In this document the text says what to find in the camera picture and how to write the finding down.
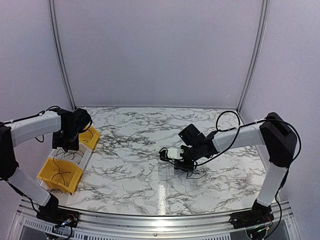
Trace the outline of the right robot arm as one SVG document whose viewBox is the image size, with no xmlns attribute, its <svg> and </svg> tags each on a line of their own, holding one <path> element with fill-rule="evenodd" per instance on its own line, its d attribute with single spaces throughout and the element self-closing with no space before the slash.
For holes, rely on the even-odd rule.
<svg viewBox="0 0 320 240">
<path fill-rule="evenodd" d="M 267 216 L 278 190 L 285 181 L 292 162 L 301 150 L 301 138 L 295 128 L 284 121 L 276 112 L 265 118 L 229 129 L 216 129 L 204 135 L 193 124 L 179 134 L 184 142 L 179 148 L 170 148 L 167 157 L 187 171 L 196 166 L 196 161 L 207 158 L 212 161 L 228 150 L 247 146 L 264 145 L 269 156 L 269 167 L 253 209 L 247 219 L 258 224 Z"/>
</svg>

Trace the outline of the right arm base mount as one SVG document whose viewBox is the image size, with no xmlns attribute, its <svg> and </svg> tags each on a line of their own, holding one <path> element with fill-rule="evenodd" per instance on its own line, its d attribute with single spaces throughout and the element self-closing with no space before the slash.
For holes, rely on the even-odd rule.
<svg viewBox="0 0 320 240">
<path fill-rule="evenodd" d="M 273 220 L 274 215 L 271 205 L 264 206 L 255 200 L 250 210 L 232 213 L 229 223 L 233 225 L 234 229 L 240 229 L 270 223 Z"/>
</svg>

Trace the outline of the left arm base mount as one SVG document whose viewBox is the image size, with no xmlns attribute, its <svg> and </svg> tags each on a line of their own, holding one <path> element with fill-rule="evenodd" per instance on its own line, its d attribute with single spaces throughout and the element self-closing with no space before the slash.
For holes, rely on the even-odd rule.
<svg viewBox="0 0 320 240">
<path fill-rule="evenodd" d="M 59 227 L 68 226 L 76 228 L 79 221 L 80 213 L 74 210 L 68 210 L 59 207 L 59 200 L 49 194 L 50 198 L 46 205 L 40 205 L 36 218 L 58 225 Z"/>
</svg>

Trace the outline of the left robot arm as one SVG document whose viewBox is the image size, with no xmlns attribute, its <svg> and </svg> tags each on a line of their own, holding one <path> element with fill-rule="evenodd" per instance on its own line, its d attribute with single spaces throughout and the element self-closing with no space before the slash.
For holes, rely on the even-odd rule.
<svg viewBox="0 0 320 240">
<path fill-rule="evenodd" d="M 87 110 L 66 110 L 52 106 L 37 114 L 12 119 L 0 124 L 0 178 L 24 197 L 43 208 L 44 215 L 53 223 L 63 219 L 58 199 L 27 175 L 16 160 L 15 148 L 47 134 L 52 135 L 54 149 L 79 149 L 79 135 L 93 123 Z"/>
</svg>

